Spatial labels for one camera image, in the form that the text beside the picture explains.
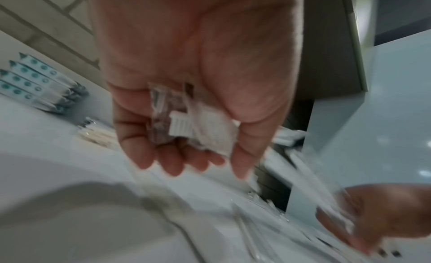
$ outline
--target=brick wall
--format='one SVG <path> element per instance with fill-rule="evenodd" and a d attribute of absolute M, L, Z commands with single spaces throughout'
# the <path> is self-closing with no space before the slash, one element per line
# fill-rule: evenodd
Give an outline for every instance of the brick wall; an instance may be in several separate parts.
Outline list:
<path fill-rule="evenodd" d="M 106 87 L 87 0 L 0 0 L 0 30 Z"/>

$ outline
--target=light blue surface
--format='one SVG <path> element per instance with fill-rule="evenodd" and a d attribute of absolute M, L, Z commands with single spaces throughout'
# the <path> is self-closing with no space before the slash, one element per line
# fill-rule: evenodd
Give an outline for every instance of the light blue surface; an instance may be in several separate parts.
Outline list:
<path fill-rule="evenodd" d="M 375 47 L 370 91 L 316 101 L 305 146 L 342 186 L 431 184 L 431 31 Z M 287 212 L 320 227 L 293 188 Z"/>

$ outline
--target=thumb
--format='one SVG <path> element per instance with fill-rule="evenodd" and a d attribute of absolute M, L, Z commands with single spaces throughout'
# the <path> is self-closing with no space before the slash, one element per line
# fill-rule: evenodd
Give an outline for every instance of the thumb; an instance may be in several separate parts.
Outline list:
<path fill-rule="evenodd" d="M 237 144 L 230 159 L 232 170 L 240 179 L 245 179 L 250 169 L 260 160 L 266 148 L 271 144 L 278 126 L 280 126 L 290 103 L 284 103 L 274 113 L 254 123 L 241 123 Z"/>
<path fill-rule="evenodd" d="M 355 223 L 353 235 L 349 237 L 349 243 L 356 250 L 370 255 L 382 242 L 384 231 L 382 223 L 375 219 L 360 217 Z"/>

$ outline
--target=hand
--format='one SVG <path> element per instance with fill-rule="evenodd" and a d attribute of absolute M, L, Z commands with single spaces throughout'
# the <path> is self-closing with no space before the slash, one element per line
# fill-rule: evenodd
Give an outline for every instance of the hand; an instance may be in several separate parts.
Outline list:
<path fill-rule="evenodd" d="M 370 254 L 384 237 L 426 237 L 431 233 L 431 186 L 414 184 L 368 184 L 346 189 L 356 216 L 349 235 L 321 210 L 319 222 L 338 239 Z"/>
<path fill-rule="evenodd" d="M 239 178 L 260 159 L 295 92 L 302 46 L 302 0 L 89 0 L 101 69 L 113 96 L 114 125 L 140 168 L 157 159 L 179 175 L 204 171 L 215 153 L 155 146 L 145 125 L 148 84 L 205 87 L 242 122 L 231 156 Z"/>

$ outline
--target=human palm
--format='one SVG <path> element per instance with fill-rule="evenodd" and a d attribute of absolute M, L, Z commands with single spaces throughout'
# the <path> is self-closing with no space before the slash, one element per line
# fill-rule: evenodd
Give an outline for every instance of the human palm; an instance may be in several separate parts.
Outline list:
<path fill-rule="evenodd" d="M 139 167 L 157 159 L 179 175 L 221 156 L 175 141 L 153 145 L 149 84 L 202 86 L 241 122 L 231 156 L 243 178 L 292 101 L 302 43 L 302 0 L 89 0 L 120 144 Z"/>

